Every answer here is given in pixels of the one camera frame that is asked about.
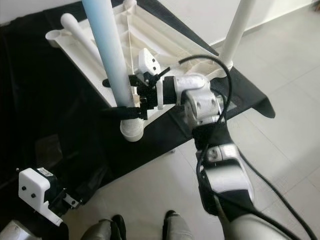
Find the white wall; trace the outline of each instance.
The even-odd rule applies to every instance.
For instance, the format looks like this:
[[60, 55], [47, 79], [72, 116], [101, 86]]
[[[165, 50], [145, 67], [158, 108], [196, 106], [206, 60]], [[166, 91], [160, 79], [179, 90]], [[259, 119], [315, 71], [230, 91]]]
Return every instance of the white wall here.
[[[0, 24], [78, 0], [0, 0]], [[159, 0], [209, 44], [223, 40], [240, 0]], [[247, 28], [311, 4], [313, 0], [256, 0]]]

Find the black fabric backdrop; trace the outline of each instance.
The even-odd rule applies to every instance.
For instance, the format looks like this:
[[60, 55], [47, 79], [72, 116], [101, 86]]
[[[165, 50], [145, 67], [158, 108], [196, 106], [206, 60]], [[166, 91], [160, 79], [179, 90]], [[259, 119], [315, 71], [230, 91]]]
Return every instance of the black fabric backdrop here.
[[[113, 6], [121, 2], [112, 0]], [[216, 54], [156, 0], [137, 2]], [[19, 17], [1, 27], [0, 126], [3, 144], [0, 194], [8, 195], [4, 189], [17, 184], [16, 168], [38, 167], [35, 142], [47, 136], [58, 135], [63, 154], [63, 160], [50, 170], [71, 192], [96, 169], [107, 167], [101, 183], [104, 185], [192, 137], [181, 118], [183, 109], [174, 107], [147, 126], [140, 141], [124, 140], [119, 130], [120, 122], [100, 116], [100, 110], [107, 107], [103, 100], [66, 55], [60, 49], [52, 48], [45, 39], [48, 31], [62, 29], [60, 17], [63, 13], [73, 14], [78, 21], [86, 18], [81, 2], [76, 2]], [[275, 116], [265, 94], [235, 68], [231, 75], [232, 102], [236, 107], [228, 112], [228, 118], [249, 108], [269, 118]], [[211, 81], [211, 85], [224, 94], [228, 92], [226, 84], [226, 80]], [[12, 218], [10, 209], [5, 212], [7, 214], [2, 216], [6, 220]]]

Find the white floor tile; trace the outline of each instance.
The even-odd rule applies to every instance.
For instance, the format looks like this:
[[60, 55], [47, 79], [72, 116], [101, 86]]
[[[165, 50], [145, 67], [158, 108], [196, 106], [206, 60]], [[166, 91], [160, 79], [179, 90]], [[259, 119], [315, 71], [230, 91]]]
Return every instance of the white floor tile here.
[[287, 21], [278, 27], [266, 24], [244, 36], [240, 48], [246, 49], [247, 55], [256, 54], [270, 64], [270, 69], [292, 81], [320, 65], [320, 54], [315, 48], [320, 41], [319, 27], [305, 21], [302, 24], [305, 27], [300, 21]]
[[320, 66], [302, 75], [296, 79], [294, 83], [308, 95], [320, 102]]
[[81, 225], [85, 229], [97, 223], [98, 219], [121, 214], [126, 222], [128, 239], [160, 239], [164, 216], [173, 209], [185, 218], [195, 236], [204, 234], [201, 229], [222, 233], [217, 228], [218, 219], [211, 220], [213, 225], [200, 227], [199, 219], [206, 213], [198, 181], [179, 151], [147, 163], [101, 188], [97, 194], [96, 198], [104, 206], [89, 204], [78, 210], [76, 217], [82, 219]]
[[228, 128], [232, 139], [247, 160], [282, 194], [304, 178], [296, 166], [244, 115], [229, 120]]
[[308, 179], [320, 191], [320, 167], [311, 173]]
[[270, 63], [287, 79], [294, 80], [319, 66], [320, 58], [316, 54], [292, 47], [292, 50], [278, 55]]
[[[305, 179], [292, 188], [284, 197], [311, 227], [316, 236], [320, 238], [320, 191]], [[271, 207], [267, 208], [264, 213], [284, 224], [301, 237], [301, 239], [309, 239], [298, 221], [295, 220], [280, 201], [277, 201]]]
[[79, 240], [89, 227], [106, 218], [105, 212], [106, 206], [99, 190], [84, 206], [69, 210], [63, 216], [69, 228], [69, 239]]
[[247, 47], [240, 47], [233, 58], [234, 66], [265, 94], [270, 94], [289, 82], [274, 67]]
[[197, 158], [196, 158], [196, 145], [195, 140], [191, 139], [184, 144], [180, 145], [178, 147], [179, 151], [183, 154], [185, 159], [188, 161], [194, 172], [196, 172], [196, 166], [197, 166]]
[[272, 93], [269, 99], [276, 113], [274, 119], [252, 109], [244, 114], [307, 177], [320, 166], [319, 104], [294, 83]]

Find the black cable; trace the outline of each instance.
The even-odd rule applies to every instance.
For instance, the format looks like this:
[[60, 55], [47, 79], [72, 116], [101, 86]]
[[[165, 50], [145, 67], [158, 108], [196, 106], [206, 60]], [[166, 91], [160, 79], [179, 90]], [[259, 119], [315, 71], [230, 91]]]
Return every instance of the black cable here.
[[[199, 160], [197, 165], [196, 165], [196, 172], [198, 173], [198, 171], [200, 172], [200, 167], [201, 167], [201, 164], [202, 164], [202, 160]], [[263, 219], [264, 221], [266, 221], [267, 223], [273, 225], [274, 227], [276, 227], [277, 229], [279, 229], [281, 232], [283, 232], [285, 235], [287, 235], [289, 238], [293, 239], [293, 240], [298, 240], [299, 238], [293, 233], [291, 232], [290, 230], [288, 230], [286, 227], [282, 226], [280, 223], [278, 223], [277, 221], [273, 220], [272, 218], [264, 215], [262, 212], [259, 212], [255, 209], [250, 209], [248, 207], [245, 207], [239, 203], [237, 203], [236, 201], [233, 201], [231, 200], [230, 198], [228, 197], [225, 197], [223, 196], [222, 194], [212, 190], [212, 188], [205, 182], [205, 180], [201, 177], [201, 176], [198, 176], [197, 174], [197, 177], [198, 177], [198, 181], [200, 181], [206, 188], [207, 190], [209, 190], [210, 192], [212, 192], [214, 195], [216, 195], [218, 198], [238, 207], [239, 209], [242, 209], [244, 211], [246, 211], [247, 213], [250, 213], [250, 214], [253, 214], [255, 216], [257, 216], [258, 218], [261, 218]]]
[[312, 231], [312, 229], [308, 226], [308, 224], [303, 220], [303, 218], [295, 211], [295, 209], [288, 203], [288, 201], [282, 196], [282, 194], [276, 189], [275, 186], [272, 185], [257, 169], [246, 159], [246, 157], [240, 151], [240, 156], [242, 157], [243, 161], [252, 169], [252, 171], [259, 176], [273, 191], [274, 193], [280, 198], [283, 204], [288, 208], [288, 210], [292, 213], [292, 215], [298, 220], [298, 222], [302, 225], [304, 230], [308, 233], [311, 239], [317, 239], [316, 235]]
[[[227, 109], [230, 105], [231, 102], [231, 95], [232, 95], [232, 78], [230, 76], [230, 72], [229, 69], [227, 68], [227, 66], [218, 58], [213, 57], [213, 56], [209, 56], [209, 55], [193, 55], [193, 56], [189, 56], [186, 57], [182, 60], [179, 61], [179, 64], [183, 64], [187, 61], [193, 60], [193, 59], [208, 59], [208, 60], [212, 60], [213, 62], [217, 63], [225, 72], [226, 76], [227, 76], [227, 80], [228, 80], [228, 85], [229, 85], [229, 91], [228, 91], [228, 97], [225, 101], [223, 101], [225, 103], [224, 107], [223, 107], [223, 111], [220, 115], [220, 117], [218, 118], [215, 126], [217, 126], [223, 117], [226, 116], [227, 113]], [[167, 72], [169, 72], [171, 69], [170, 67], [166, 68], [164, 71], [162, 71], [159, 76], [163, 76], [164, 74], [166, 74]], [[229, 202], [230, 204], [248, 212], [251, 213], [263, 220], [265, 220], [266, 222], [270, 223], [271, 225], [273, 225], [274, 227], [278, 228], [280, 231], [282, 231], [284, 234], [286, 234], [288, 237], [292, 238], [292, 239], [299, 239], [294, 233], [292, 233], [290, 230], [288, 230], [286, 227], [282, 226], [280, 223], [276, 222], [275, 220], [273, 220], [272, 218], [264, 215], [263, 213], [257, 211], [257, 210], [253, 210], [250, 208], [247, 208], [223, 195], [221, 195], [218, 192], [215, 192], [212, 190], [212, 188], [209, 186], [209, 184], [207, 182], [205, 182], [205, 180], [201, 177], [201, 172], [200, 172], [200, 168], [202, 165], [202, 162], [204, 160], [205, 154], [207, 152], [209, 148], [209, 143], [206, 144], [206, 146], [204, 147], [204, 149], [201, 152], [199, 161], [197, 162], [196, 165], [196, 175], [198, 178], [198, 181], [201, 182], [210, 192], [212, 192], [214, 195], [216, 195], [218, 198], [221, 198], [223, 200], [225, 200], [226, 202]], [[311, 239], [317, 239], [317, 237], [315, 236], [315, 234], [313, 233], [313, 231], [311, 230], [311, 228], [307, 225], [307, 223], [294, 211], [294, 209], [290, 206], [290, 204], [284, 199], [284, 197], [278, 192], [278, 190], [269, 182], [266, 180], [265, 177], [263, 177], [247, 160], [245, 160], [245, 162], [248, 164], [248, 166], [262, 179], [264, 180], [269, 187], [271, 187], [271, 189], [278, 195], [278, 197], [281, 199], [281, 201], [285, 204], [285, 206], [288, 208], [288, 210], [296, 217], [296, 219], [299, 221], [299, 223], [303, 226], [303, 228], [306, 230], [306, 232], [308, 233], [308, 235], [310, 236]]]

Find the light blue pipe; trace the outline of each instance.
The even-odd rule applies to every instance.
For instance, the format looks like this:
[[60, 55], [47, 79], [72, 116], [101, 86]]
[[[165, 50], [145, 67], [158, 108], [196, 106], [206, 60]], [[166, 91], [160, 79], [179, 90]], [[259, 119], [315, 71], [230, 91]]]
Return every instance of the light blue pipe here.
[[118, 107], [134, 107], [128, 70], [110, 0], [82, 0]]

